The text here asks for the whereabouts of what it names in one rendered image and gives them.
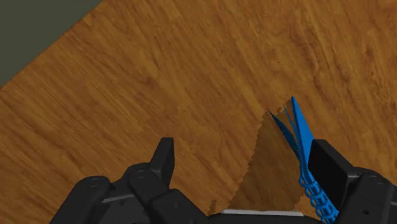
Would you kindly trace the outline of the blue scissors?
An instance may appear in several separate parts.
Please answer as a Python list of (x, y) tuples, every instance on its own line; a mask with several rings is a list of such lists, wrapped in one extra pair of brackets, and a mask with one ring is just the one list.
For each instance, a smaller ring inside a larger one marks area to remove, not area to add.
[(299, 184), (304, 188), (305, 195), (309, 198), (311, 206), (315, 209), (322, 224), (333, 224), (339, 211), (335, 208), (324, 190), (319, 186), (319, 183), (315, 180), (308, 168), (310, 147), (314, 137), (294, 97), (291, 98), (291, 107), (293, 120), (285, 106), (283, 106), (289, 123), (293, 128), (293, 132), (289, 131), (285, 124), (275, 115), (272, 113), (270, 113), (270, 115), (299, 160)]

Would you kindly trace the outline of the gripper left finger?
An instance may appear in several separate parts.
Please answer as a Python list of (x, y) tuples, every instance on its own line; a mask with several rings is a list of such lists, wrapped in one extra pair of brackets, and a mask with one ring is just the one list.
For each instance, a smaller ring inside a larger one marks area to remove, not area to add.
[(119, 180), (78, 181), (49, 224), (207, 224), (191, 200), (169, 187), (174, 164), (174, 140), (163, 137), (150, 162), (131, 165)]

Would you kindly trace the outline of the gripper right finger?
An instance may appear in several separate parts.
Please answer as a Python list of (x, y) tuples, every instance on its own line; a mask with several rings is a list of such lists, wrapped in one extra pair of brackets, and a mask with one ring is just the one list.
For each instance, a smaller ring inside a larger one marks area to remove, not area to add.
[(338, 210), (334, 224), (397, 224), (397, 186), (353, 166), (324, 139), (312, 141), (308, 168)]

